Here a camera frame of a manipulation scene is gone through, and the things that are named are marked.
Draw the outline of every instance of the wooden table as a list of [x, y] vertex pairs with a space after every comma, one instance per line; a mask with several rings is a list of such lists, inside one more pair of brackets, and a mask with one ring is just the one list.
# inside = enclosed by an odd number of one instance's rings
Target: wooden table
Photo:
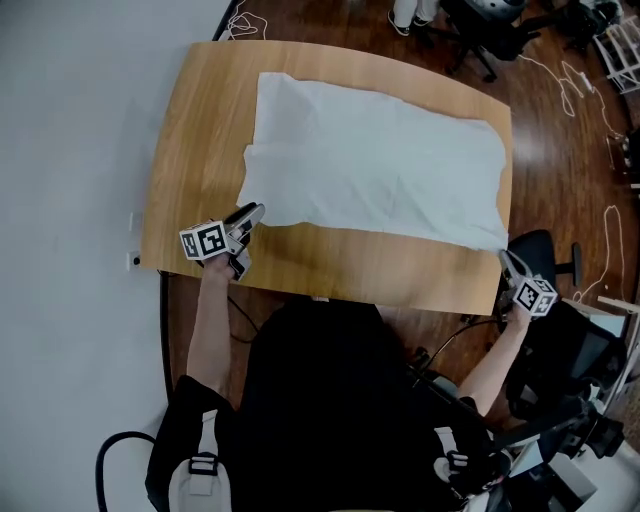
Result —
[[[497, 206], [508, 226], [512, 137], [503, 103], [425, 69], [353, 50], [280, 41], [198, 43], [185, 58], [158, 139], [143, 266], [200, 276], [200, 267], [185, 259], [178, 232], [236, 208], [263, 71], [379, 91], [434, 112], [486, 120], [506, 149]], [[241, 283], [246, 286], [436, 311], [489, 314], [500, 274], [497, 257], [488, 252], [306, 223], [260, 225], [249, 249], [253, 266]]]

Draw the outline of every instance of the buckle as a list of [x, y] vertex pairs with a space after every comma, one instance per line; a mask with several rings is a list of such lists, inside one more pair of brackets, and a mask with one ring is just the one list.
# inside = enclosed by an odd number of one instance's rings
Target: buckle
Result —
[[218, 456], [211, 452], [201, 452], [189, 461], [191, 475], [218, 476]]

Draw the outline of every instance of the wooden floor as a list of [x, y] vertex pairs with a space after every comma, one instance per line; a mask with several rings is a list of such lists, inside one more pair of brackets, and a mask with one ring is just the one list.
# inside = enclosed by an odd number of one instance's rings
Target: wooden floor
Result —
[[[387, 22], [390, 5], [385, 0], [247, 0], [241, 9], [269, 21], [268, 39], [342, 46], [444, 73], [456, 51], [455, 43], [434, 38], [436, 47], [427, 49], [415, 37], [398, 36]], [[524, 18], [541, 13], [534, 5]], [[443, 21], [441, 15], [436, 25], [446, 28]], [[542, 37], [529, 43], [525, 55], [544, 62], [556, 74], [560, 73], [562, 59], [578, 71], [584, 71], [601, 91], [613, 128], [619, 132], [627, 130], [628, 113], [605, 79], [593, 48], [589, 48], [587, 56], [583, 57], [571, 50], [565, 51], [565, 45], [565, 38], [554, 29], [543, 29]], [[587, 93], [585, 99], [580, 100], [577, 94], [569, 91], [576, 111], [575, 118], [570, 118], [563, 113], [558, 84], [543, 69], [523, 60], [498, 62], [491, 56], [489, 60], [498, 73], [497, 82], [487, 84], [482, 81], [483, 70], [474, 57], [466, 60], [455, 79], [499, 99], [512, 109], [514, 154], [510, 237], [533, 229], [548, 229], [553, 235], [559, 261], [567, 260], [571, 244], [579, 242], [583, 252], [584, 283], [589, 284], [600, 277], [605, 267], [603, 212], [607, 205], [615, 204], [622, 215], [624, 295], [627, 299], [633, 298], [638, 216], [625, 180], [611, 168], [605, 141], [607, 129], [598, 97]], [[621, 294], [620, 240], [615, 217], [612, 215], [609, 221], [610, 270], [603, 282], [590, 292], [586, 303], [594, 304], [598, 294], [613, 298], [619, 298]], [[185, 365], [198, 283], [183, 277], [174, 277], [171, 281], [169, 322], [175, 379]], [[561, 295], [567, 297], [575, 292], [568, 276], [559, 277], [558, 288]], [[232, 287], [231, 293], [257, 323], [268, 318], [283, 301], [282, 294], [237, 286]], [[408, 352], [420, 345], [433, 352], [460, 327], [459, 315], [391, 308], [383, 308], [382, 313], [404, 340]], [[232, 331], [239, 337], [249, 338], [252, 335], [250, 327], [233, 308], [231, 317]], [[468, 331], [442, 353], [437, 369], [459, 382], [484, 355], [487, 344], [494, 341], [496, 335], [491, 325]], [[248, 350], [248, 345], [234, 342], [238, 356], [232, 379], [234, 404], [241, 397]]]

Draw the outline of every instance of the person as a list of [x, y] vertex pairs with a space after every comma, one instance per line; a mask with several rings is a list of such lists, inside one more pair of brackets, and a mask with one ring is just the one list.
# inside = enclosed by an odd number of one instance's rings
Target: person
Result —
[[[285, 304], [253, 340], [242, 402], [232, 409], [225, 388], [233, 275], [226, 254], [205, 262], [186, 375], [149, 461], [155, 508], [460, 510], [466, 497], [438, 463], [451, 455], [442, 432], [464, 458], [487, 440], [486, 428], [415, 394], [420, 386], [408, 378], [402, 346], [373, 305], [305, 297]], [[460, 385], [461, 400], [480, 415], [497, 397], [528, 323], [513, 312]]]
[[439, 0], [395, 0], [387, 13], [391, 26], [401, 36], [408, 36], [411, 25], [424, 27], [431, 23], [440, 9]]

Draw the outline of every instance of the sneaker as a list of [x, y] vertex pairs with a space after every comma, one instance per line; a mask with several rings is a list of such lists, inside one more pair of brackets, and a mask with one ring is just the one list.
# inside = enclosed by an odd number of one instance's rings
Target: sneaker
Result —
[[409, 27], [399, 27], [394, 23], [394, 15], [392, 10], [387, 13], [387, 19], [389, 20], [389, 23], [391, 23], [391, 26], [396, 29], [396, 32], [398, 34], [403, 37], [407, 37], [409, 35]]
[[429, 23], [431, 23], [431, 20], [427, 21], [427, 20], [423, 20], [418, 16], [414, 16], [413, 21], [411, 23], [416, 27], [426, 27]]

